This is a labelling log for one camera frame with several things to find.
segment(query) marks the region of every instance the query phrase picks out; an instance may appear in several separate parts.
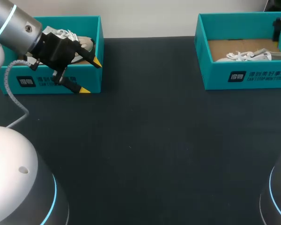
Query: gray cable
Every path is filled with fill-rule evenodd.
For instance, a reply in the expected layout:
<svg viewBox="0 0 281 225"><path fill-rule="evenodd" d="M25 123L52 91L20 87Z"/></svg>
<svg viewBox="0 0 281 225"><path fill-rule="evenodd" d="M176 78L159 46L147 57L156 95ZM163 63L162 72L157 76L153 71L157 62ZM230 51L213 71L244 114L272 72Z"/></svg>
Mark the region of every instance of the gray cable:
<svg viewBox="0 0 281 225"><path fill-rule="evenodd" d="M8 93L8 95L10 96L10 99L20 108L24 111L24 115L21 116L19 119L17 119L16 121L12 122L11 124L9 124L7 126L7 128L11 128L13 127L14 125L18 124L19 122L23 121L26 117L29 116L29 111L28 109L26 109L16 98L15 96L13 95L13 93L11 92L10 88L9 88L9 84L8 84L8 75L9 75L9 72L11 70L11 68L15 65L19 65L19 64L22 64L22 65L26 65L28 67L31 66L31 64L27 61L24 61L24 60L15 60L13 62L11 62L9 64L9 66L6 68L5 70L5 74L4 74L4 87L5 87L5 90L6 92Z"/></svg>

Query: white wall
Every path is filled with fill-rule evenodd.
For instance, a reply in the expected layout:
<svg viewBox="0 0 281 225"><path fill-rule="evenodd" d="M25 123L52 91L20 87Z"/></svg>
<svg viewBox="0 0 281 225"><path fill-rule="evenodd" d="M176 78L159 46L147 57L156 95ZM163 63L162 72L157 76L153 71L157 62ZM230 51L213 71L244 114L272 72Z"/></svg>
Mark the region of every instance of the white wall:
<svg viewBox="0 0 281 225"><path fill-rule="evenodd" d="M32 16L100 15L106 38L194 35L198 13L262 11L266 4L266 0L11 1Z"/></svg>

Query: cardboard insert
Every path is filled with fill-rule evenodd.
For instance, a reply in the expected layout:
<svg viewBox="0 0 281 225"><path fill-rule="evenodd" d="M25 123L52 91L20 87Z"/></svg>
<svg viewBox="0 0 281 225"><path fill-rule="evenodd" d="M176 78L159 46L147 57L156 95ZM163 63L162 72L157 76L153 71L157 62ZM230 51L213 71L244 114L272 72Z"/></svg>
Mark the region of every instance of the cardboard insert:
<svg viewBox="0 0 281 225"><path fill-rule="evenodd" d="M277 43L271 39L211 40L208 44L213 61L226 58L228 53L255 52L263 48L270 52L280 52Z"/></svg>

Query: printed logo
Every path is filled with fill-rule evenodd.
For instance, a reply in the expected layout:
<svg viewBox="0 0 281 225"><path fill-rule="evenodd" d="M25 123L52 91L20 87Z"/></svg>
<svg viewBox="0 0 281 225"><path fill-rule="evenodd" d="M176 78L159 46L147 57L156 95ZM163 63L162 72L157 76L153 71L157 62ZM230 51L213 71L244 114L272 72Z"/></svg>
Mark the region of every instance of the printed logo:
<svg viewBox="0 0 281 225"><path fill-rule="evenodd" d="M241 82L244 80L246 71L232 71L228 82Z"/></svg>
<svg viewBox="0 0 281 225"><path fill-rule="evenodd" d="M23 88L32 88L36 86L32 76L17 76L17 80L19 85Z"/></svg>

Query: shoelace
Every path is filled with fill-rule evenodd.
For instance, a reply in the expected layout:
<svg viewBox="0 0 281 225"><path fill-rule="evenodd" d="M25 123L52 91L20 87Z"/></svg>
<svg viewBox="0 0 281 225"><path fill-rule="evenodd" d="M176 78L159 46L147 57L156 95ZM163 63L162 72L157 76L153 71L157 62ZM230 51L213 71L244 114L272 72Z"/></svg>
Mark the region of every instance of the shoelace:
<svg viewBox="0 0 281 225"><path fill-rule="evenodd" d="M66 30L60 29L60 30L57 30L56 33L58 35L60 35L61 37L67 37L72 41L78 41L77 35L74 34L73 32L71 32L70 30L66 31Z"/></svg>
<svg viewBox="0 0 281 225"><path fill-rule="evenodd" d="M252 58L253 56L254 56L254 53L252 53L252 52L243 52L243 53L238 52L237 55L235 55L233 53L227 54L228 59L232 59L232 60L236 60L236 61L248 60L248 59Z"/></svg>

